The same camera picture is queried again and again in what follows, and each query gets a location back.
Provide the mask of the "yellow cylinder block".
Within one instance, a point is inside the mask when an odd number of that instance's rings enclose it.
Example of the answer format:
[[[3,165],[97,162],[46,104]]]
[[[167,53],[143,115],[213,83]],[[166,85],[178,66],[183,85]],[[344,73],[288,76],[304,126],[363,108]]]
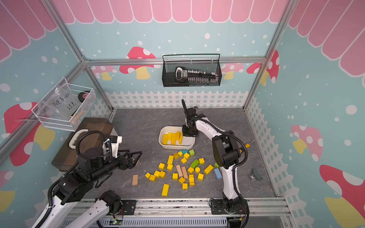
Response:
[[[177,141],[178,141],[178,140],[179,140],[179,138],[180,138],[180,133],[181,133],[181,132],[177,132],[177,133],[176,133],[176,140],[177,140]]]

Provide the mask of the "thin yellow stick block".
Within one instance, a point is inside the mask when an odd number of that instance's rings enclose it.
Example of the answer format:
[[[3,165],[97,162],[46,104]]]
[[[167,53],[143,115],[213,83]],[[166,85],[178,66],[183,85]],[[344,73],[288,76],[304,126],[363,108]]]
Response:
[[[183,140],[183,133],[180,133],[180,138],[179,138],[179,144],[182,144],[182,140]]]

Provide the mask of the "long yellow block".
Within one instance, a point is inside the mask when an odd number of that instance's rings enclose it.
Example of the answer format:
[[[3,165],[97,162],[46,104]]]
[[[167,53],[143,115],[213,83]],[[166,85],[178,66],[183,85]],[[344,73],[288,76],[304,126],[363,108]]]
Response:
[[[167,145],[167,143],[168,143],[168,134],[164,134],[163,135],[163,142],[162,142],[162,144],[163,145]]]
[[[172,133],[171,145],[176,145],[176,133]]]

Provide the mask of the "yellow plank block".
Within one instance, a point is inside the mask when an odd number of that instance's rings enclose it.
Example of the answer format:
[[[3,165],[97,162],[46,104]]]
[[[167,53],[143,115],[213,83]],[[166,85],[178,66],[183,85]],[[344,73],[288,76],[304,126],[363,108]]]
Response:
[[[171,141],[172,140],[172,136],[173,136],[173,133],[168,133],[167,140],[168,141]]]

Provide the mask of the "small yellow cube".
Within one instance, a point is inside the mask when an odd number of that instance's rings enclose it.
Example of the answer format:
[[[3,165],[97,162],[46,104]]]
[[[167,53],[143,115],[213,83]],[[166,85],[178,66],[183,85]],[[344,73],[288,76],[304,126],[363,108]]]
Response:
[[[200,164],[200,165],[204,165],[204,164],[205,164],[205,160],[204,160],[204,158],[200,158],[200,159],[199,159],[199,164]]]

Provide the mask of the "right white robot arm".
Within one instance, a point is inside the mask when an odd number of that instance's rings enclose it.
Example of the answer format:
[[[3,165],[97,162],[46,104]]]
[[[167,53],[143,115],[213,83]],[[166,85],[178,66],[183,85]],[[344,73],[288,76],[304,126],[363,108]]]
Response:
[[[224,131],[211,123],[203,114],[197,114],[195,108],[187,108],[182,99],[185,125],[182,134],[186,137],[198,137],[199,133],[207,136],[213,147],[215,162],[221,168],[223,178],[222,204],[224,209],[233,214],[242,210],[243,217],[227,221],[228,228],[244,228],[248,224],[250,209],[248,201],[239,191],[237,168],[246,163],[248,150],[242,140],[232,131]]]

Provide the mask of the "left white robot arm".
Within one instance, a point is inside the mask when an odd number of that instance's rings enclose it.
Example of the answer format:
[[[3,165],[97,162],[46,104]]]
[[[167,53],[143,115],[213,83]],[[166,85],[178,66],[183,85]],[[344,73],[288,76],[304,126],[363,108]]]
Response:
[[[88,136],[97,134],[102,146],[80,151],[80,145]],[[69,212],[93,188],[99,188],[117,169],[133,169],[142,151],[131,152],[118,147],[122,137],[106,137],[101,131],[89,131],[75,145],[77,161],[56,180],[47,191],[48,204],[34,223],[35,228],[58,228]]]

